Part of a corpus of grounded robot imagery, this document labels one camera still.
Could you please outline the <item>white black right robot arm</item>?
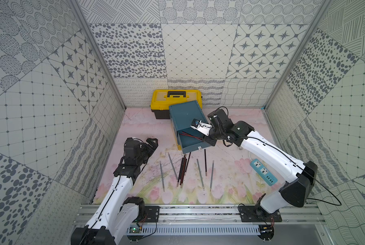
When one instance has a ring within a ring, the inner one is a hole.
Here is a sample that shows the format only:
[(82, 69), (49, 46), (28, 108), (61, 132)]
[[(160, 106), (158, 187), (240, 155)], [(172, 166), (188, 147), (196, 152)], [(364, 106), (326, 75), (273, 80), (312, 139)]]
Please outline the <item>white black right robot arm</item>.
[(261, 134), (244, 121), (232, 122), (224, 110), (218, 108), (208, 115), (209, 123), (198, 119), (191, 127), (204, 135), (204, 141), (211, 146), (221, 140), (229, 147), (235, 144), (255, 154), (285, 180), (285, 184), (269, 195), (263, 195), (254, 206), (254, 213), (269, 216), (279, 209), (291, 205), (303, 207), (315, 182), (317, 165), (303, 162), (270, 143)]

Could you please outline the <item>teal drawer cabinet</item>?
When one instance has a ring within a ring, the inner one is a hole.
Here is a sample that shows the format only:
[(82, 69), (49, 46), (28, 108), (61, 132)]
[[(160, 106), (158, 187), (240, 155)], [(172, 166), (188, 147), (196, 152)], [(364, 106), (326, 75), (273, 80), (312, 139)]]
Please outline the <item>teal drawer cabinet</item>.
[(207, 123), (207, 119), (197, 101), (169, 106), (170, 119), (176, 132), (191, 127), (193, 119)]

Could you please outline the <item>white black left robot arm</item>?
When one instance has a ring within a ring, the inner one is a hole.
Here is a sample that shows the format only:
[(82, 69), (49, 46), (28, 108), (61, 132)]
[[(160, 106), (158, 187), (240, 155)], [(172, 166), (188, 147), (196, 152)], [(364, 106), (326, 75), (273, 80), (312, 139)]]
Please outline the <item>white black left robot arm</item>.
[(132, 223), (145, 220), (143, 198), (127, 195), (142, 172), (142, 165), (147, 164), (158, 146), (156, 138), (126, 139), (123, 156), (106, 197), (86, 225), (74, 230), (72, 245), (117, 245)]

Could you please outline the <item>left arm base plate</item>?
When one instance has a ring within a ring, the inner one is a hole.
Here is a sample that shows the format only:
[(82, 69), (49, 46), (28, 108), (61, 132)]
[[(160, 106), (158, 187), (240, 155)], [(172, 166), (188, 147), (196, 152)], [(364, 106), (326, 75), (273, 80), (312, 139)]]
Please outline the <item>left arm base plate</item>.
[(145, 206), (141, 223), (157, 223), (160, 216), (160, 206)]

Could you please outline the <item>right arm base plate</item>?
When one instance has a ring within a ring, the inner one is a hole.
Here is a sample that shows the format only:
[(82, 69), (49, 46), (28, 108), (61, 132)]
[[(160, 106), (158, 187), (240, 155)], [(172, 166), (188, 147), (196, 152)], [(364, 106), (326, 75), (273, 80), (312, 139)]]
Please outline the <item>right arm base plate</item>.
[(238, 212), (243, 223), (247, 222), (264, 222), (264, 223), (278, 223), (282, 222), (282, 217), (277, 210), (273, 214), (267, 214), (265, 211), (257, 208), (255, 206), (246, 206), (240, 204), (238, 207)]

